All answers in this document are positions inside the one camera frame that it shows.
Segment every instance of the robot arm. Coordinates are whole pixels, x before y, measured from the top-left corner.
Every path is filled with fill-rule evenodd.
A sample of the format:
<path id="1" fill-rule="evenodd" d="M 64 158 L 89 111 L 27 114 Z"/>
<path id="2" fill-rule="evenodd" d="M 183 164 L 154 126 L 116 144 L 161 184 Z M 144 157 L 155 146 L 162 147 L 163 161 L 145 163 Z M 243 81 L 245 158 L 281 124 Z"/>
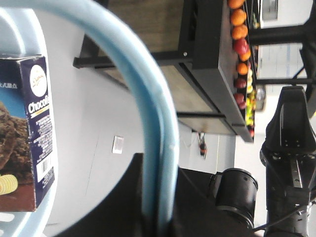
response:
<path id="1" fill-rule="evenodd" d="M 315 199 L 315 150 L 304 89 L 284 87 L 260 151 L 260 159 L 266 167 L 268 223 L 295 208 L 298 211 L 266 228 L 266 237 L 308 236 L 310 206 Z"/>

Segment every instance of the nutrition label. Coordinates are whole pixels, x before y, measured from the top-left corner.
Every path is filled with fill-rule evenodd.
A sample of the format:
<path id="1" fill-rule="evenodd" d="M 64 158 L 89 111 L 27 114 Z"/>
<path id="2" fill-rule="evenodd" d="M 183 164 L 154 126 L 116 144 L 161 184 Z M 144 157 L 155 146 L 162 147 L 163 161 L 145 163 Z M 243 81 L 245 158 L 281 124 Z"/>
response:
<path id="1" fill-rule="evenodd" d="M 42 154 L 39 156 L 38 162 L 43 158 L 48 156 L 52 152 L 52 124 L 50 120 L 50 115 L 46 115 L 36 122 L 38 126 L 39 137 L 33 141 L 33 143 L 38 143 L 38 146 L 42 148 Z"/>

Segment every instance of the black cylinder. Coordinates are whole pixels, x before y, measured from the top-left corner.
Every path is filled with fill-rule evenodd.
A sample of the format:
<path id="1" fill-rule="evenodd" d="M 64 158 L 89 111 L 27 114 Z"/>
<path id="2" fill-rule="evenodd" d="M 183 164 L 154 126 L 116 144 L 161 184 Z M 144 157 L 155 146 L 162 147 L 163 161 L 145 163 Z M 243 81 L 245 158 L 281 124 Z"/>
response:
<path id="1" fill-rule="evenodd" d="M 216 196 L 216 206 L 238 221 L 253 228 L 258 182 L 242 169 L 227 169 L 223 172 Z"/>

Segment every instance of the barcode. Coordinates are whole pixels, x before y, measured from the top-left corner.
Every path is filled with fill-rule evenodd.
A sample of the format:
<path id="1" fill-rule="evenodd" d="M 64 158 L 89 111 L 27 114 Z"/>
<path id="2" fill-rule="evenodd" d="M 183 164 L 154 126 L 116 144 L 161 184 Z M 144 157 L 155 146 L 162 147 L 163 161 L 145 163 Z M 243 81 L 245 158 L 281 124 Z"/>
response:
<path id="1" fill-rule="evenodd" d="M 50 171 L 52 168 L 51 162 L 51 154 L 49 154 L 45 159 L 43 159 L 40 163 L 36 165 L 36 170 L 38 172 L 38 182 L 45 177 L 45 175 Z"/>

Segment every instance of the wall outlet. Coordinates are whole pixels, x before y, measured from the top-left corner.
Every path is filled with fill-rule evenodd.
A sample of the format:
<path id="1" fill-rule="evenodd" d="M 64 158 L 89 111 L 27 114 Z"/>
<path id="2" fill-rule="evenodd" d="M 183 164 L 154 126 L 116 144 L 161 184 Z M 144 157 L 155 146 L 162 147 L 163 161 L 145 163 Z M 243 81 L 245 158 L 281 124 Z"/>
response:
<path id="1" fill-rule="evenodd" d="M 112 153 L 114 154 L 122 154 L 123 151 L 124 138 L 121 136 L 114 136 Z"/>

